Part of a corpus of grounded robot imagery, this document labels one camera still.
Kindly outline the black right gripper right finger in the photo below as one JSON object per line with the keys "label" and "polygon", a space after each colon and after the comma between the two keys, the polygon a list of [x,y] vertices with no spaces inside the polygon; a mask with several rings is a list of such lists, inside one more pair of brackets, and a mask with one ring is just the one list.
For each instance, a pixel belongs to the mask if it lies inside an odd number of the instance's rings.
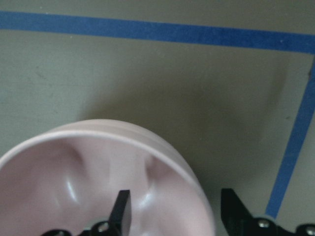
{"label": "black right gripper right finger", "polygon": [[221,190],[220,216],[229,236],[248,236],[254,217],[231,188]]}

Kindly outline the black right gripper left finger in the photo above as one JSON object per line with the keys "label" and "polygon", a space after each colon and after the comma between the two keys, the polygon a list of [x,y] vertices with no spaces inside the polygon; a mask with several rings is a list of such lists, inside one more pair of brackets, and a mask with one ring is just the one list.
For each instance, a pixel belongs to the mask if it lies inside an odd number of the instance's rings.
{"label": "black right gripper left finger", "polygon": [[131,227],[131,215],[130,190],[121,190],[109,217],[109,235],[128,236]]}

